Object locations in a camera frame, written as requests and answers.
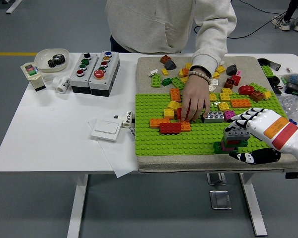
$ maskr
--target white hoodie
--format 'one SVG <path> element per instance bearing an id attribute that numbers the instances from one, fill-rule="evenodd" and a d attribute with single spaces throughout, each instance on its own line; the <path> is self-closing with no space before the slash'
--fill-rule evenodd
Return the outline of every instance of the white hoodie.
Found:
<path id="1" fill-rule="evenodd" d="M 227 53 L 226 38 L 236 26 L 230 0 L 107 0 L 110 33 L 133 53 L 179 53 L 193 19 L 201 26 L 193 66 L 213 74 Z"/>

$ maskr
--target white table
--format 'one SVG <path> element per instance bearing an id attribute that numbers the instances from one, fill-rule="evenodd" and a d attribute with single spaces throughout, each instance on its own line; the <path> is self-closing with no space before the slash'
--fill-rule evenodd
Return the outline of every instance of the white table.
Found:
<path id="1" fill-rule="evenodd" d="M 285 74 L 286 67 L 298 73 L 298 57 L 295 55 L 227 56 L 242 55 L 280 63 L 282 68 L 274 72 L 275 75 Z M 67 67 L 62 72 L 53 73 L 52 76 L 69 77 L 79 56 L 80 53 L 70 53 Z M 99 143 L 90 139 L 91 129 L 87 122 L 108 110 L 119 109 L 128 102 L 135 102 L 137 59 L 144 56 L 148 55 L 120 54 L 120 68 L 110 97 L 76 94 L 70 87 L 65 94 L 57 94 L 51 81 L 46 82 L 46 89 L 35 92 L 29 84 L 3 139 L 0 147 L 0 173 L 42 172 L 73 175 L 77 186 L 69 238 L 76 238 L 79 234 L 88 175 L 113 172 Z M 255 206 L 253 212 L 251 211 L 255 233 L 264 236 L 267 233 L 252 188 L 251 174 L 241 176 L 244 189 L 250 192 L 250 209 Z"/>

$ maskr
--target green baseplate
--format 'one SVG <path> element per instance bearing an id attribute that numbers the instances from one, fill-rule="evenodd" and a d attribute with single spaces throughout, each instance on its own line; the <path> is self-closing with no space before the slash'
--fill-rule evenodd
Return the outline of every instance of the green baseplate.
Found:
<path id="1" fill-rule="evenodd" d="M 215 93 L 220 102 L 219 93 Z M 275 94 L 268 100 L 255 102 L 249 96 L 233 93 L 231 99 L 249 99 L 252 107 L 272 109 L 276 113 L 286 117 Z M 162 155 L 210 155 L 215 154 L 214 142 L 221 141 L 223 130 L 230 123 L 206 123 L 201 118 L 191 121 L 191 131 L 180 134 L 160 134 L 158 128 L 150 128 L 151 118 L 163 118 L 163 109 L 171 101 L 169 94 L 137 94 L 136 95 L 136 155 L 137 156 L 162 156 Z M 235 114 L 241 114 L 247 108 L 232 108 Z M 211 103 L 211 111 L 218 111 L 217 103 Z M 265 142 L 251 136 L 247 147 L 240 147 L 239 152 L 251 152 L 261 148 L 267 148 Z"/>

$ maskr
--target beaded bracelet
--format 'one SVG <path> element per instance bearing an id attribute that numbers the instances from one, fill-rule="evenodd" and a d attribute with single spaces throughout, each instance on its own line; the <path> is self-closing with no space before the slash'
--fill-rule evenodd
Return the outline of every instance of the beaded bracelet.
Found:
<path id="1" fill-rule="evenodd" d="M 209 77 L 207 77 L 205 74 L 199 73 L 197 71 L 190 71 L 188 76 L 190 76 L 191 74 L 197 75 L 197 76 L 205 79 L 208 82 L 209 85 L 211 84 L 211 79 Z"/>

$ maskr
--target gray floor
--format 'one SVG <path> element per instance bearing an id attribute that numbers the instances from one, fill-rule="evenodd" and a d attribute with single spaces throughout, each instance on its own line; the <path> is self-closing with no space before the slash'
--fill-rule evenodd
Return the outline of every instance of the gray floor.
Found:
<path id="1" fill-rule="evenodd" d="M 282 13 L 288 0 L 245 0 L 269 12 Z M 11 15 L 0 3 L 0 52 L 69 52 L 108 50 L 105 0 L 23 0 Z M 231 37 L 248 35 L 273 14 L 232 1 L 238 24 Z M 229 53 L 298 55 L 298 33 L 269 23 L 243 39 L 228 39 Z M 194 51 L 194 32 L 183 52 Z M 0 56 L 0 144 L 27 86 L 20 66 L 34 57 Z M 254 237 L 238 176 L 227 174 L 227 186 L 207 184 L 205 174 L 90 176 L 80 237 Z M 270 238 L 298 238 L 298 179 L 284 174 L 257 176 L 254 187 Z M 209 191 L 228 190 L 232 210 L 211 209 Z M 67 175 L 1 175 L 0 238 L 64 238 L 75 193 Z"/>

